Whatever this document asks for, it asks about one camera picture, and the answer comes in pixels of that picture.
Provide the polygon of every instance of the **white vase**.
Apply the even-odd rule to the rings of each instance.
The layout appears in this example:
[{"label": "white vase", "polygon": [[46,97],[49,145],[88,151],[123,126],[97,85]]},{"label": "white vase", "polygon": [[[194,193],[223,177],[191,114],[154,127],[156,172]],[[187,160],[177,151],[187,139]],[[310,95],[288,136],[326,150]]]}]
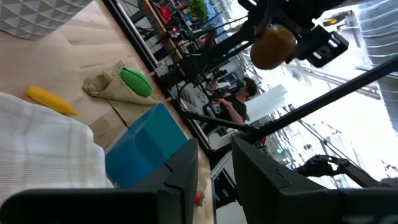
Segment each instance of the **white vase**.
[{"label": "white vase", "polygon": [[80,12],[92,0],[0,0],[0,30],[37,40]]}]

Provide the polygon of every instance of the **beige cloth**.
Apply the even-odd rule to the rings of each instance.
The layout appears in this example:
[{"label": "beige cloth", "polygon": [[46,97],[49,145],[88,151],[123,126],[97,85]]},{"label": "beige cloth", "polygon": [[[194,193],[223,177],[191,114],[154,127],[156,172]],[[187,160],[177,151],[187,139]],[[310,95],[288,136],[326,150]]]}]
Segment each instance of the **beige cloth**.
[{"label": "beige cloth", "polygon": [[73,118],[0,93],[0,206],[28,189],[113,187],[93,137]]},{"label": "beige cloth", "polygon": [[112,74],[103,72],[93,78],[87,78],[83,89],[91,96],[103,98],[118,112],[127,126],[130,126],[144,113],[158,103],[153,97],[143,97],[134,93],[120,78],[122,62],[115,65]]}]

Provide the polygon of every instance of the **brown ball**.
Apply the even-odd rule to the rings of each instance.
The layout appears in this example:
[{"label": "brown ball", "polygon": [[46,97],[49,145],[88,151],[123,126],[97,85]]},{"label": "brown ball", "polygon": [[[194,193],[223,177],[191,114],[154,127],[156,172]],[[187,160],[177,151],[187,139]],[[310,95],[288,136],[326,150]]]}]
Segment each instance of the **brown ball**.
[{"label": "brown ball", "polygon": [[260,39],[254,41],[251,61],[259,69],[274,69],[294,53],[295,47],[293,33],[282,25],[273,25],[266,29]]}]

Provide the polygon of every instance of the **red object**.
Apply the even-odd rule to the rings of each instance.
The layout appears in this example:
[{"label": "red object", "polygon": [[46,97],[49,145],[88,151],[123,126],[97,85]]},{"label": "red object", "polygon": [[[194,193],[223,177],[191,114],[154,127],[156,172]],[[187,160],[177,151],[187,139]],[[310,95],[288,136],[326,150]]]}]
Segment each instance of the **red object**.
[{"label": "red object", "polygon": [[169,22],[171,22],[172,20],[172,16],[170,14],[170,9],[165,7],[165,6],[161,6],[159,9],[160,15],[163,17],[164,21],[168,24]]},{"label": "red object", "polygon": [[261,141],[262,144],[265,144],[265,143],[267,142],[267,138],[264,137],[264,138],[262,138],[260,141]]},{"label": "red object", "polygon": [[210,34],[205,34],[205,39],[206,40],[210,40],[211,39],[211,35]]},{"label": "red object", "polygon": [[196,207],[201,207],[203,205],[203,202],[204,202],[203,199],[205,199],[205,194],[203,192],[201,192],[200,190],[197,190],[197,194],[195,196],[194,205]]},{"label": "red object", "polygon": [[179,2],[179,3],[178,3],[178,6],[179,6],[179,8],[180,8],[180,9],[182,9],[182,8],[184,8],[184,7],[185,7],[185,4],[184,4],[184,3],[182,3],[182,2]]}]

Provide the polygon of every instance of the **yellow banana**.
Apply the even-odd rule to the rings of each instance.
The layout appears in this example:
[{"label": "yellow banana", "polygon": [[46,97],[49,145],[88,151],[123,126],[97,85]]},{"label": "yellow banana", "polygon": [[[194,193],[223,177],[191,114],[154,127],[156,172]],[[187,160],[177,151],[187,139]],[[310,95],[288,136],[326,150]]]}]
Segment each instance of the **yellow banana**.
[{"label": "yellow banana", "polygon": [[41,103],[50,109],[58,111],[59,113],[74,116],[77,115],[77,111],[73,109],[68,102],[39,86],[30,86],[26,93],[36,102]]}]

